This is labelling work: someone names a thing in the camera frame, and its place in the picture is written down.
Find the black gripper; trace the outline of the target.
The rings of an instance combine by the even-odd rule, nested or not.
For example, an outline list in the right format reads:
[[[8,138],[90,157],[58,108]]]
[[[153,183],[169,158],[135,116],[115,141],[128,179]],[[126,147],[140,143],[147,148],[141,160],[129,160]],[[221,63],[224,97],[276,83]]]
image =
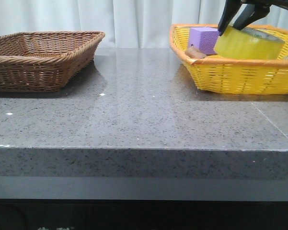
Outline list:
[[[247,4],[247,6],[233,24],[233,28],[237,30],[242,30],[251,24],[254,18],[266,17],[272,5],[288,11],[288,0],[226,0],[221,19],[218,23],[219,36],[224,34],[242,4]]]

